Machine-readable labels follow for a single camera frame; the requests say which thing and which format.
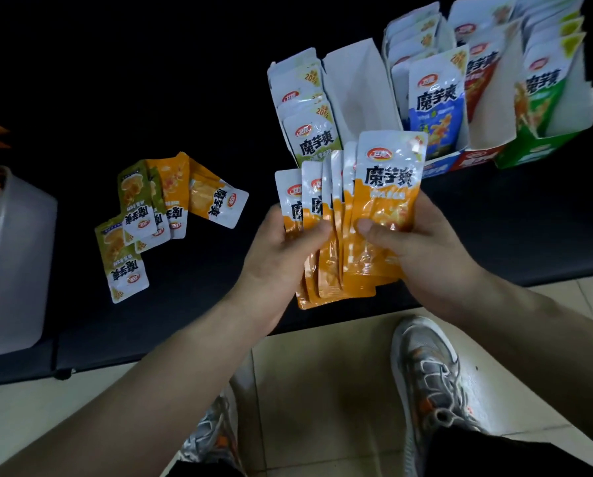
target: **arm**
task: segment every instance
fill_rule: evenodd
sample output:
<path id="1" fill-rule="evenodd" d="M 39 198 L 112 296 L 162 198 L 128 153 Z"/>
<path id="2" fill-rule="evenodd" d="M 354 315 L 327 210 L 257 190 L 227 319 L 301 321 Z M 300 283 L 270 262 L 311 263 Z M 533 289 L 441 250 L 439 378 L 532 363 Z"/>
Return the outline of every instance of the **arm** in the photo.
<path id="1" fill-rule="evenodd" d="M 593 320 L 485 271 L 420 193 L 411 233 L 359 221 L 373 244 L 399 256 L 405 283 L 593 439 Z"/>
<path id="2" fill-rule="evenodd" d="M 159 475 L 294 297 L 319 224 L 284 240 L 278 206 L 261 224 L 235 287 L 104 393 L 0 466 L 0 476 Z"/>

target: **dark background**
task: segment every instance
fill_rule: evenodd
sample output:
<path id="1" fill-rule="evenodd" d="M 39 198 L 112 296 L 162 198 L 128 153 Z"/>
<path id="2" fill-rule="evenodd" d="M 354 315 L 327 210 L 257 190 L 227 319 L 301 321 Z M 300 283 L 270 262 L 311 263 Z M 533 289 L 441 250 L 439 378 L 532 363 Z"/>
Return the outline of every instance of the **dark background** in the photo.
<path id="1" fill-rule="evenodd" d="M 292 168 L 269 64 L 372 37 L 432 0 L 0 0 L 0 163 L 58 199 L 47 321 L 3 368 L 86 369 L 135 360 L 212 306 L 238 276 Z M 441 0 L 448 14 L 452 0 Z M 593 29 L 593 0 L 584 6 Z M 593 80 L 593 35 L 587 38 Z M 119 212 L 116 176 L 187 152 L 250 199 L 234 230 L 189 216 L 188 234 L 144 254 L 150 288 L 113 304 L 93 229 Z M 549 160 L 438 176 L 423 188 L 488 269 L 531 285 L 593 274 L 593 128 Z M 417 306 L 399 283 L 301 312 L 278 331 Z M 9 380 L 31 378 L 11 374 Z"/>

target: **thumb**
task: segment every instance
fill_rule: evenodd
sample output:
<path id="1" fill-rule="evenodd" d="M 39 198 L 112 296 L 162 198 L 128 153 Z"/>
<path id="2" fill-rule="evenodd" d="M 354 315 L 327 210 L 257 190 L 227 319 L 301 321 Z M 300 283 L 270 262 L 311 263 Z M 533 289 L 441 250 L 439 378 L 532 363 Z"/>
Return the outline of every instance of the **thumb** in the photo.
<path id="1" fill-rule="evenodd" d="M 408 244 L 417 237 L 417 235 L 411 233 L 392 231 L 385 226 L 374 223 L 371 219 L 359 219 L 356 221 L 356 229 L 373 245 L 391 249 L 398 256 L 404 256 Z"/>
<path id="2" fill-rule="evenodd" d="M 304 261 L 309 255 L 317 252 L 321 246 L 329 239 L 329 233 L 332 231 L 332 224 L 323 220 L 315 227 L 304 232 L 299 238 L 294 240 L 288 251 L 299 260 Z"/>

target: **left hand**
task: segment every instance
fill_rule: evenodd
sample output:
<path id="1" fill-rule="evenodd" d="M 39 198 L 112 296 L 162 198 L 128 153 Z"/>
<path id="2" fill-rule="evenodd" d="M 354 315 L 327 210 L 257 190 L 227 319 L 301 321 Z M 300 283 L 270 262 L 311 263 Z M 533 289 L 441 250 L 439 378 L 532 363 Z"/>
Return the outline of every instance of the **left hand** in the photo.
<path id="1" fill-rule="evenodd" d="M 305 260 L 323 246 L 331 229 L 329 221 L 321 221 L 296 240 L 286 241 L 279 205 L 269 209 L 245 256 L 241 275 L 226 296 L 255 319 L 260 338 L 278 324 L 303 278 Z"/>

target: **blue snack packet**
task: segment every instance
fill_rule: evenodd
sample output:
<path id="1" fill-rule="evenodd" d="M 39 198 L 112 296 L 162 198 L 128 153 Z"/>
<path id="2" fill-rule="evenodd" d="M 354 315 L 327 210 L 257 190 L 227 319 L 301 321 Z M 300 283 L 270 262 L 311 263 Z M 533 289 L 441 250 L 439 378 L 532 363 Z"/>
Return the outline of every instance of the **blue snack packet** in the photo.
<path id="1" fill-rule="evenodd" d="M 429 135 L 427 160 L 453 151 L 465 113 L 467 45 L 418 60 L 409 70 L 409 124 Z"/>

